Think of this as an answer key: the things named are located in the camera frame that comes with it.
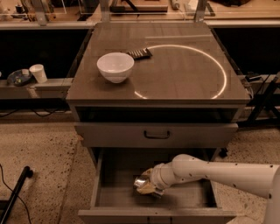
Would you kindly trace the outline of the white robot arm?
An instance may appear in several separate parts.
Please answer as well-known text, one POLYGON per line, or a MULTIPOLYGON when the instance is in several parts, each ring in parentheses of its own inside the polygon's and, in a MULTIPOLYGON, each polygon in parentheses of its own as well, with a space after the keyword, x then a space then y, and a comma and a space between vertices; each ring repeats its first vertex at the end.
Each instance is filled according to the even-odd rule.
POLYGON ((263 224, 280 224, 280 165, 210 162, 179 154, 135 179, 140 194, 162 196, 165 189, 201 179, 230 186, 267 200, 263 224))

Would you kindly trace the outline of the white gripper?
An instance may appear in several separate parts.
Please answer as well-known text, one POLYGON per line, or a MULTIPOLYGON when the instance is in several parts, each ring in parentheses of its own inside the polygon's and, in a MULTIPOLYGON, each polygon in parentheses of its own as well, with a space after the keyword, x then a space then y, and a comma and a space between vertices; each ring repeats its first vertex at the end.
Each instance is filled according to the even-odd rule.
POLYGON ((143 182, 137 185, 136 190, 141 194, 151 194, 157 189, 164 190, 176 184, 186 182, 185 178, 177 176, 172 169, 172 162, 167 164, 158 164, 153 169, 142 173, 146 179, 150 177, 150 182, 143 182))

